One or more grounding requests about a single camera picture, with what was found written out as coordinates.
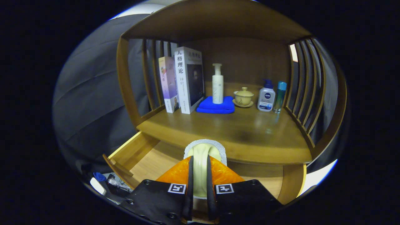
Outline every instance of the shelf top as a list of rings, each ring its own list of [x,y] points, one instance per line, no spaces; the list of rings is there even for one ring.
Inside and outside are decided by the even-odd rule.
[[[253,164],[296,164],[312,160],[310,150],[288,112],[235,108],[232,114],[181,111],[157,113],[137,126],[157,139],[186,147],[198,139],[220,142],[228,160]]]
[[[298,23],[259,2],[183,0],[147,16],[122,37],[176,43],[243,37],[289,43],[310,35]]]

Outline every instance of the glass bottle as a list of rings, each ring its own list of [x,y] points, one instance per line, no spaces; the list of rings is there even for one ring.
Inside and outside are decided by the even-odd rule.
[[[278,82],[278,91],[276,92],[275,104],[273,107],[273,111],[275,113],[279,114],[282,109],[283,99],[285,98],[286,86],[287,84],[285,82],[282,81]]]

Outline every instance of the screw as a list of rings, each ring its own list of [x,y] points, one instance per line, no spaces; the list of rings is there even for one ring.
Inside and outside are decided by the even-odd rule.
[[[131,204],[131,205],[135,204],[135,202],[132,199],[126,199],[126,202]]]
[[[177,216],[175,213],[168,213],[167,217],[170,219],[175,219]]]

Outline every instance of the ceramic cup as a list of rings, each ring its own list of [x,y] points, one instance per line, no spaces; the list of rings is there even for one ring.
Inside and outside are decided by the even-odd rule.
[[[239,105],[248,105],[251,103],[251,99],[254,96],[253,93],[247,91],[246,87],[242,87],[241,91],[233,92],[235,94],[235,101]]]

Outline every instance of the book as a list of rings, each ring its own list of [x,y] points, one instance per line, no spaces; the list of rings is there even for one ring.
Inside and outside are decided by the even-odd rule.
[[[203,60],[200,51],[175,49],[175,74],[182,113],[192,113],[204,99]]]
[[[158,59],[160,68],[160,80],[162,94],[164,96],[167,113],[173,113],[179,109],[178,91],[176,89],[176,77],[173,57],[161,57]]]

